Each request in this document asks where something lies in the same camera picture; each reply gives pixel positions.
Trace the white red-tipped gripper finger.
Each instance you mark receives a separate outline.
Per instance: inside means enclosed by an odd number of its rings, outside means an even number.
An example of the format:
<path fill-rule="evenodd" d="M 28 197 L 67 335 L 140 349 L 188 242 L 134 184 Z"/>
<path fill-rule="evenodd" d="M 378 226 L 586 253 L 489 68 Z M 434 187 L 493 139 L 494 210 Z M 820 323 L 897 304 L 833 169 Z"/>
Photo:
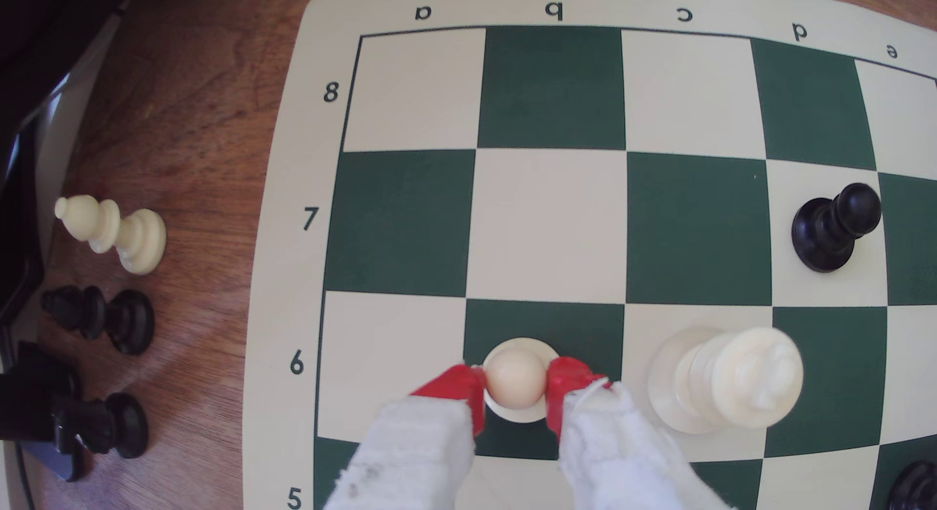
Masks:
<path fill-rule="evenodd" d="M 575 509 L 729 509 L 622 382 L 573 357 L 546 371 L 546 422 Z"/>
<path fill-rule="evenodd" d="M 485 427 L 486 374 L 457 364 L 384 406 L 325 509 L 452 509 Z"/>

